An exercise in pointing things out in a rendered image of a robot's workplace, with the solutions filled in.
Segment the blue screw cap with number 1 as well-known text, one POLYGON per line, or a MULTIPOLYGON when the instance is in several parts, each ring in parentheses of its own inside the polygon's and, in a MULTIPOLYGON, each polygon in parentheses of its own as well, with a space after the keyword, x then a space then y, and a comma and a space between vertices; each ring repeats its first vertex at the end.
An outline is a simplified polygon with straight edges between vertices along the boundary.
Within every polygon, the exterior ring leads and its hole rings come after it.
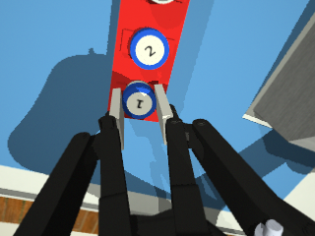
POLYGON ((147 118, 156 110, 156 95, 153 89, 147 84, 131 84, 123 91, 122 107, 124 112, 131 118, 147 118))

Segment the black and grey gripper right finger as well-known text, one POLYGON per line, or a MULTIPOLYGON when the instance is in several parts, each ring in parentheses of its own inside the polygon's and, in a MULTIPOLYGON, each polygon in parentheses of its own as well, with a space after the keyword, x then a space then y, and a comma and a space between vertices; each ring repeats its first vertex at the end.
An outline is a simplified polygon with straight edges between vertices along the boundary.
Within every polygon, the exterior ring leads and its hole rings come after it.
POLYGON ((211 236, 189 148, 246 236, 315 236, 315 221, 279 198, 208 120, 183 123, 162 84, 155 95, 176 236, 211 236))

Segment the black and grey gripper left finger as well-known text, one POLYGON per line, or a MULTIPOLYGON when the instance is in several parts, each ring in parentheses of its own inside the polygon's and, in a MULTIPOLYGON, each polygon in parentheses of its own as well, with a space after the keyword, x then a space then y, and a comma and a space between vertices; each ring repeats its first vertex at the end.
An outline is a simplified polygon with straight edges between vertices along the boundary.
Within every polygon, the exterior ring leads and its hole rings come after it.
POLYGON ((132 236, 121 88, 112 90, 110 111, 98 124, 99 133, 72 138, 13 236, 70 236, 98 160, 98 236, 132 236))

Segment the blue flat mat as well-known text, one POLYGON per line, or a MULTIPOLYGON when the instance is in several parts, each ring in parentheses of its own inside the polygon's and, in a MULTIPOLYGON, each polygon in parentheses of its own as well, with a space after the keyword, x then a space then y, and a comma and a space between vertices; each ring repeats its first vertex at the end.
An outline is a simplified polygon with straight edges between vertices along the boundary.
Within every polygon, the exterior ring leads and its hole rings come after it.
MULTIPOLYGON (((49 175, 100 132, 121 0, 0 0, 0 165, 49 175)), ((315 151, 242 118, 315 13, 315 0, 190 0, 166 97, 208 120, 284 200, 315 151)), ((159 122, 124 118, 127 191, 171 200, 159 122)))

